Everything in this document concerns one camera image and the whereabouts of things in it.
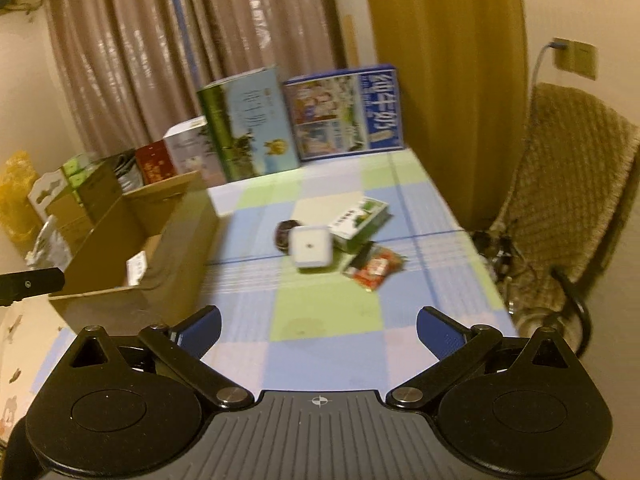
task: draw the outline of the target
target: golden curtain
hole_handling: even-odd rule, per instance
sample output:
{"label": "golden curtain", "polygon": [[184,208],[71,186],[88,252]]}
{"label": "golden curtain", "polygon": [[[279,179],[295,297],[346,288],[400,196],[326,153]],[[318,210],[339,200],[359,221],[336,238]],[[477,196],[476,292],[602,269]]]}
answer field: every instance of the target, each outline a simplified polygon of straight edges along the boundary
{"label": "golden curtain", "polygon": [[399,71],[405,139],[465,228],[491,223],[522,142],[522,0],[369,0]]}

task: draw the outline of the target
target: open cardboard box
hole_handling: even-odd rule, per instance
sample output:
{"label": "open cardboard box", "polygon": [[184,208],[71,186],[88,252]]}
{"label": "open cardboard box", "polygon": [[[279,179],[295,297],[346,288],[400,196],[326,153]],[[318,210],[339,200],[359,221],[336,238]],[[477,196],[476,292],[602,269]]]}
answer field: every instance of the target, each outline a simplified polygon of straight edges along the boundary
{"label": "open cardboard box", "polygon": [[[53,307],[76,332],[98,324],[111,335],[153,322],[176,324],[195,308],[219,220],[199,172],[125,193],[98,222],[65,270]],[[127,286],[127,260],[148,267]]]}
{"label": "open cardboard box", "polygon": [[122,196],[122,188],[108,163],[103,162],[77,189],[67,186],[51,202],[47,215],[56,217],[56,229],[76,254],[94,226]]}

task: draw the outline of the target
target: chair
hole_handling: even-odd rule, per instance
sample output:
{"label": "chair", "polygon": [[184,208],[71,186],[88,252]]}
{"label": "chair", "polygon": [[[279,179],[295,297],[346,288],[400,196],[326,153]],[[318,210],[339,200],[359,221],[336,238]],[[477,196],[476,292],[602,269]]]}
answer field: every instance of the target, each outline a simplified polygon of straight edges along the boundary
{"label": "chair", "polygon": [[640,128],[586,92],[546,83],[531,117],[507,199],[474,241],[520,333],[553,326],[580,357],[592,329],[576,283],[633,197],[624,192]]}

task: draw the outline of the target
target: red box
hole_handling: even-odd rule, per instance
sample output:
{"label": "red box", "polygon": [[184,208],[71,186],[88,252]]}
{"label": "red box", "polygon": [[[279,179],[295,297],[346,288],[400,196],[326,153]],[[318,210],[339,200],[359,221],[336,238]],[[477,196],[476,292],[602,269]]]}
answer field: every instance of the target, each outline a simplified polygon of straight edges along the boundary
{"label": "red box", "polygon": [[177,174],[164,140],[158,140],[138,148],[136,160],[140,171],[142,171],[145,184],[160,182]]}

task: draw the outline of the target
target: green box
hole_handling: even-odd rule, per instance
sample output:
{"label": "green box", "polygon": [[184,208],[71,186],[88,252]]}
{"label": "green box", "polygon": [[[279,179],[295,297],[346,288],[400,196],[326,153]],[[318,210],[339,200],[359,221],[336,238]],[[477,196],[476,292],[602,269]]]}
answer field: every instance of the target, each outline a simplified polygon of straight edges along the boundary
{"label": "green box", "polygon": [[364,197],[329,224],[334,244],[348,253],[365,244],[389,218],[389,204]]}
{"label": "green box", "polygon": [[73,156],[68,161],[66,161],[62,165],[62,171],[66,176],[73,176],[77,173],[80,173],[90,164],[91,161],[89,160],[89,156],[86,153],[81,153],[81,155]]}

